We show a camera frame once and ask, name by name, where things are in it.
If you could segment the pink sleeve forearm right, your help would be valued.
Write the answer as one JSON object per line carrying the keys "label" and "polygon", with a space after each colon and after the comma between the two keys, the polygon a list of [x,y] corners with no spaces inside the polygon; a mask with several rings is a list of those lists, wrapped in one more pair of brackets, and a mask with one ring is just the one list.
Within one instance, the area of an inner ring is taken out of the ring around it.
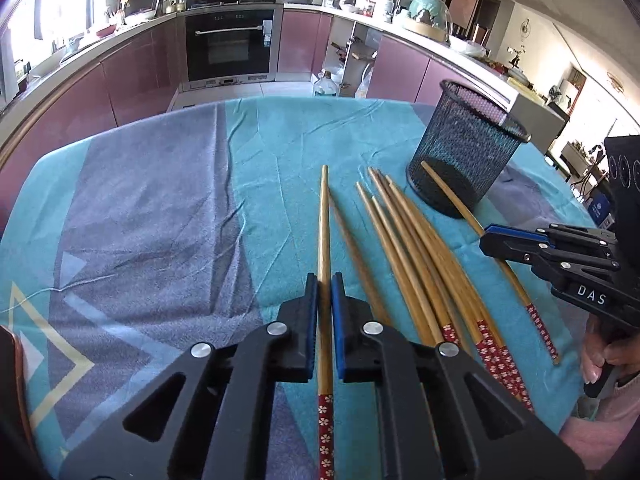
{"label": "pink sleeve forearm right", "polygon": [[598,406],[593,420],[570,417],[560,438],[587,470],[601,469],[614,455],[639,416],[639,376],[616,386]]}

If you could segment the right hand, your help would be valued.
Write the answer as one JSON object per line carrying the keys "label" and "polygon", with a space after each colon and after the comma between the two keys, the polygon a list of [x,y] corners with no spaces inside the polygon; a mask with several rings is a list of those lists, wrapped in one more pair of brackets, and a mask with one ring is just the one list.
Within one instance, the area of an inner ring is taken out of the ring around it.
{"label": "right hand", "polygon": [[640,364],[639,335],[606,342],[600,320],[589,315],[580,352],[580,371],[586,385],[594,384],[602,375],[605,364],[620,368],[620,377],[637,374]]}

